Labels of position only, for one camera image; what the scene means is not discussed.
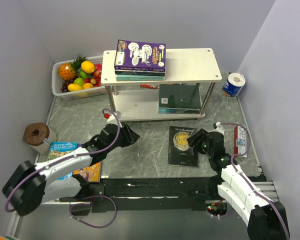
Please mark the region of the purple 52-Storey Treehouse book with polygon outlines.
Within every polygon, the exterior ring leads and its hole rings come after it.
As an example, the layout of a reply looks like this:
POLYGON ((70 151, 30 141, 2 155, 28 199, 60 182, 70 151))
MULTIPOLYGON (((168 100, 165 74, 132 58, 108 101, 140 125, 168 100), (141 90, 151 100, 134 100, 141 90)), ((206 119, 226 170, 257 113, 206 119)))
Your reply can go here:
POLYGON ((166 44, 119 39, 114 69, 120 71, 166 71, 166 44))

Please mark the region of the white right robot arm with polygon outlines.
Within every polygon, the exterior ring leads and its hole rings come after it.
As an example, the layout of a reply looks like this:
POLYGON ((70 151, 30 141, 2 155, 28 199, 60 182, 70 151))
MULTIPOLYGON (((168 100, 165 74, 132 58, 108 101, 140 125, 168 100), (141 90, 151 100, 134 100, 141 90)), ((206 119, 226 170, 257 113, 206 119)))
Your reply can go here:
POLYGON ((189 147, 208 157, 219 182, 208 187, 213 199, 225 199, 241 217, 251 240, 288 240, 286 209, 272 201, 243 172, 224 147, 224 129, 219 124, 207 132, 200 129, 188 140, 189 147))

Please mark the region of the Little Women floral book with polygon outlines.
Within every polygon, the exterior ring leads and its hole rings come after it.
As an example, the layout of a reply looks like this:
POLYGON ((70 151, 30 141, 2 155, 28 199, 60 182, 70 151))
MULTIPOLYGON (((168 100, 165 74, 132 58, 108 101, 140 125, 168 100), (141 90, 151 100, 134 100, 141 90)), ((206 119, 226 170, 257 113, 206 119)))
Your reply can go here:
POLYGON ((153 71, 132 71, 132 70, 115 70, 116 75, 128 75, 128 76, 156 76, 164 77, 164 72, 153 72, 153 71))

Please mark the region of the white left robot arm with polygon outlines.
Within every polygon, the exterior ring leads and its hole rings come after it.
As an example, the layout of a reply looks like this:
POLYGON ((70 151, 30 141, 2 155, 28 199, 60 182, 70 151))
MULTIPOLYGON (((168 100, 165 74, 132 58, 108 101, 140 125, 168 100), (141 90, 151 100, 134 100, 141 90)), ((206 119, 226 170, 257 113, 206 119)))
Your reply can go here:
POLYGON ((23 217, 36 210, 42 203, 53 200, 50 194, 61 197, 61 191, 53 189, 59 178, 103 161, 115 148, 125 148, 138 141, 127 123, 107 124, 99 134, 81 144, 76 150, 53 160, 33 164, 26 160, 18 165, 4 187, 4 208, 16 211, 23 217))

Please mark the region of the red 13-Storey Treehouse book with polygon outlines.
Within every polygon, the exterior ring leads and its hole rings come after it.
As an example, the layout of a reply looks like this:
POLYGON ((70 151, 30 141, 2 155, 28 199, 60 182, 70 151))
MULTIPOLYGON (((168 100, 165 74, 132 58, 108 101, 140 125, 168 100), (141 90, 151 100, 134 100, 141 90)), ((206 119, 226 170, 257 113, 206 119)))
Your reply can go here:
POLYGON ((159 88, 158 84, 141 84, 141 88, 156 90, 159 88))

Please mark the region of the dark grey Mansfield book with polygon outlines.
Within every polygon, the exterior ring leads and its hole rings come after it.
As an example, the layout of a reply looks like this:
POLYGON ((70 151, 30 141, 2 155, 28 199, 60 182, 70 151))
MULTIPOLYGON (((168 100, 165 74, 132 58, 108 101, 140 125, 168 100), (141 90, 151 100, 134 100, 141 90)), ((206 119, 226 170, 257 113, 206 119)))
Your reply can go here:
POLYGON ((168 161, 170 166, 179 167, 199 167, 198 152, 191 148, 188 138, 198 132, 196 128, 191 127, 169 127, 168 141, 168 161))

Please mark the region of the teal paperback book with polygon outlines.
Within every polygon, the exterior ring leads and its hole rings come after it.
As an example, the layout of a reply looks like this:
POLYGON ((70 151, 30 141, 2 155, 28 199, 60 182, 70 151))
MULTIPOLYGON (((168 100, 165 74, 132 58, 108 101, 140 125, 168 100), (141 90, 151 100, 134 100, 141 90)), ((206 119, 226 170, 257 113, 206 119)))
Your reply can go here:
POLYGON ((116 75, 117 81, 163 81, 164 76, 151 76, 151 75, 116 75))

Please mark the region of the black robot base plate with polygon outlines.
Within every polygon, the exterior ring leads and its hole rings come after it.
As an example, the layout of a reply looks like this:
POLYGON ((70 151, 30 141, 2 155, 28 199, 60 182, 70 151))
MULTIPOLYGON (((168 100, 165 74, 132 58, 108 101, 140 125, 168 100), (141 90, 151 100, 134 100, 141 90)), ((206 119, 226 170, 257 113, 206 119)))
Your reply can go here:
POLYGON ((205 211, 208 203, 220 201, 213 177, 172 178, 103 178, 91 183, 83 197, 63 197, 62 203, 84 203, 87 197, 102 195, 111 198, 119 211, 179 210, 205 211))

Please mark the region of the dark green book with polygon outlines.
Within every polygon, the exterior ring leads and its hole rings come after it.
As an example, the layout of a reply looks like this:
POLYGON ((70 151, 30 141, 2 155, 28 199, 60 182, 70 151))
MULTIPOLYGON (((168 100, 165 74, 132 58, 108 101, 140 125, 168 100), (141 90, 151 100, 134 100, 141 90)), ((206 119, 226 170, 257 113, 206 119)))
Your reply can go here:
POLYGON ((160 108, 190 110, 201 108, 200 90, 195 85, 161 84, 158 96, 160 108))

